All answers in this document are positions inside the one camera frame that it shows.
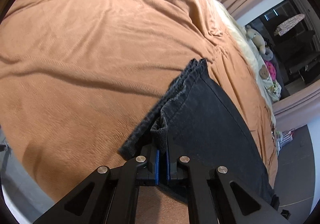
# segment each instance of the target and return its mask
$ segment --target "stuffed animal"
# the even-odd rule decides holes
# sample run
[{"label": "stuffed animal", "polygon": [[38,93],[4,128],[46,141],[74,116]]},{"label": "stuffed animal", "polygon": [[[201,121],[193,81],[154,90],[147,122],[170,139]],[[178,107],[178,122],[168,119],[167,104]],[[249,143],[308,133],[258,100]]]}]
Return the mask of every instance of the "stuffed animal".
[{"label": "stuffed animal", "polygon": [[270,62],[270,61],[264,61],[264,64],[266,65],[269,73],[270,73],[270,76],[271,76],[271,79],[272,81],[275,81],[276,80],[276,69],[275,67],[273,66],[273,64]]},{"label": "stuffed animal", "polygon": [[261,66],[261,69],[259,70],[259,75],[263,80],[267,80],[270,77],[269,70],[265,64]]},{"label": "stuffed animal", "polygon": [[247,38],[252,40],[252,42],[256,45],[257,49],[259,50],[260,54],[266,53],[266,43],[264,42],[263,37],[259,32],[251,28],[251,26],[246,26],[247,31]]},{"label": "stuffed animal", "polygon": [[265,47],[265,48],[266,48],[266,53],[265,54],[260,53],[260,55],[264,61],[270,61],[273,58],[272,50],[269,49],[268,47]]}]

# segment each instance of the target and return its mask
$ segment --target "white wall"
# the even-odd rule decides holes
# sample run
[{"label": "white wall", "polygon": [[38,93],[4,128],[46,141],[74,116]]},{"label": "white wall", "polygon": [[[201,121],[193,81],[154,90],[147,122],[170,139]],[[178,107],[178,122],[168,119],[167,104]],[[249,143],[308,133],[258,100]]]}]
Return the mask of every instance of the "white wall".
[{"label": "white wall", "polygon": [[247,25],[249,22],[253,21],[255,18],[259,17],[261,14],[265,13],[267,10],[271,9],[275,5],[279,4],[284,0],[263,0],[255,7],[253,7],[249,12],[242,15],[237,22],[241,26]]},{"label": "white wall", "polygon": [[308,128],[311,136],[313,153],[315,155],[316,168],[316,185],[315,194],[313,197],[313,204],[311,208],[312,211],[320,199],[320,117],[317,117],[310,123],[308,123]]}]

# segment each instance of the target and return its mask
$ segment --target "gray plush toy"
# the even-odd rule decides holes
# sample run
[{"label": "gray plush toy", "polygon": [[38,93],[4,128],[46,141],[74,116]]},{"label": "gray plush toy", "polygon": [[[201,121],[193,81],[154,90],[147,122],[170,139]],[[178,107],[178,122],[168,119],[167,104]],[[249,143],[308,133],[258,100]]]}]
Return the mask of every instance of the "gray plush toy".
[{"label": "gray plush toy", "polygon": [[273,58],[273,53],[272,53],[271,49],[269,49],[268,47],[266,47],[266,53],[265,54],[260,53],[260,55],[261,55],[262,59],[265,61],[270,61]]}]

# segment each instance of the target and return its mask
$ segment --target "teddy bear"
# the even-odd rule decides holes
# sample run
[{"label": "teddy bear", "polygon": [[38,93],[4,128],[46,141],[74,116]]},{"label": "teddy bear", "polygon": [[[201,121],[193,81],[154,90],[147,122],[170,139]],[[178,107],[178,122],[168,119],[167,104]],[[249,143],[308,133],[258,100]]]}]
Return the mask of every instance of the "teddy bear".
[{"label": "teddy bear", "polygon": [[253,28],[251,28],[250,25],[247,25],[245,27],[247,34],[246,37],[247,39],[252,40],[252,42],[254,43],[254,45],[256,45],[257,49],[259,50],[261,55],[265,55],[266,54],[266,43],[263,39],[263,37],[261,36],[261,34],[259,32],[257,32],[256,30],[254,30]]}]

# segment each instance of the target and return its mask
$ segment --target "bedsheet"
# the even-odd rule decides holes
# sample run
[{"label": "bedsheet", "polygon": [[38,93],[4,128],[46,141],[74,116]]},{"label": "bedsheet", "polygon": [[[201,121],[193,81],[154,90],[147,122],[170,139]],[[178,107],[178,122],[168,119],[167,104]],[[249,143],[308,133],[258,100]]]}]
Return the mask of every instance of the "bedsheet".
[{"label": "bedsheet", "polygon": [[[1,126],[55,201],[98,166],[124,163],[118,148],[193,58],[207,59],[273,185],[272,111],[213,0],[16,0],[0,46]],[[186,205],[154,187],[139,200],[150,203],[137,223],[187,222]]]},{"label": "bedsheet", "polygon": [[271,111],[271,122],[275,125],[276,118],[272,110],[273,101],[270,95],[268,94],[268,91],[265,88],[265,83],[263,82],[262,78],[259,75],[259,70],[261,68],[260,64],[264,64],[264,61],[257,47],[252,42],[252,40],[247,39],[246,37],[247,32],[245,28],[241,27],[235,21],[235,19],[230,15],[230,13],[226,10],[226,8],[220,2],[218,2],[217,0],[213,0],[213,4],[215,5],[217,12],[220,15],[222,22],[228,27],[230,33],[232,34],[232,37],[238,43],[239,48],[241,49],[243,55],[245,56],[249,66],[251,67],[255,75],[255,79],[259,87],[261,96],[263,97],[268,108]]}]

